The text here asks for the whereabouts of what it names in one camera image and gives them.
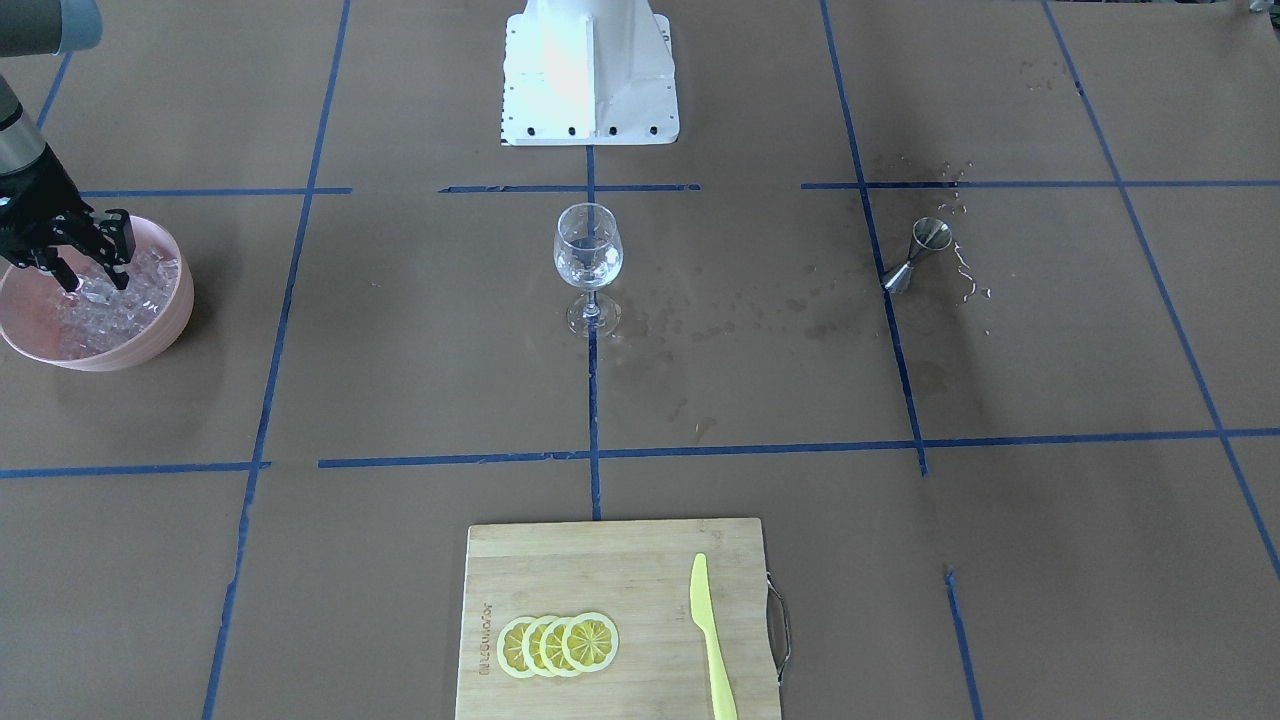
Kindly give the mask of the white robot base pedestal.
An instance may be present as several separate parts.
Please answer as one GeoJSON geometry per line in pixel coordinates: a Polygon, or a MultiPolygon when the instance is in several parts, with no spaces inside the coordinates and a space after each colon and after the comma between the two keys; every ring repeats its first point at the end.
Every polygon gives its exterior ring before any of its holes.
{"type": "Polygon", "coordinates": [[[648,1],[527,1],[506,20],[500,142],[678,141],[672,28],[648,1]]]}

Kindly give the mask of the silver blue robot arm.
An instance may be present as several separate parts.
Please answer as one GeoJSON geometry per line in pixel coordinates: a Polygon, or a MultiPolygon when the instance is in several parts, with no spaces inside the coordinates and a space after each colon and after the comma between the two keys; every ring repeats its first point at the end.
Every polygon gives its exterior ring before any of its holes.
{"type": "MultiPolygon", "coordinates": [[[[4,1],[1,20],[4,70],[26,69],[41,56],[92,49],[104,32],[96,1],[4,1]]],[[[37,113],[8,78],[1,95],[3,260],[49,275],[74,293],[81,279],[60,255],[61,249],[73,249],[97,265],[115,290],[125,290],[134,256],[131,214],[87,204],[45,138],[37,113]]]]}

